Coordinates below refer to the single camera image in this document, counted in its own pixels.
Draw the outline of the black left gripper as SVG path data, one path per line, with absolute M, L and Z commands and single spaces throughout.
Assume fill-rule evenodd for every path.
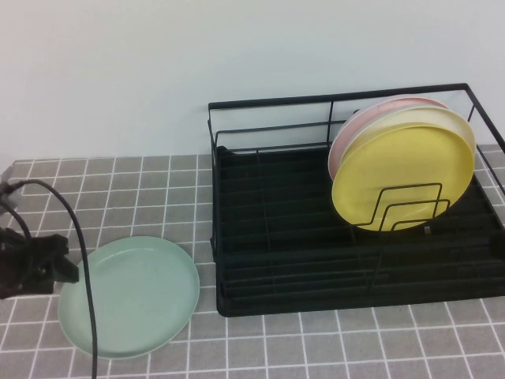
M 39 258 L 52 261 L 53 278 L 59 283 L 77 283 L 79 268 L 65 255 L 69 240 L 54 234 L 37 238 Z M 51 295 L 54 282 L 34 265 L 24 237 L 10 228 L 1 229 L 1 300 L 26 295 Z

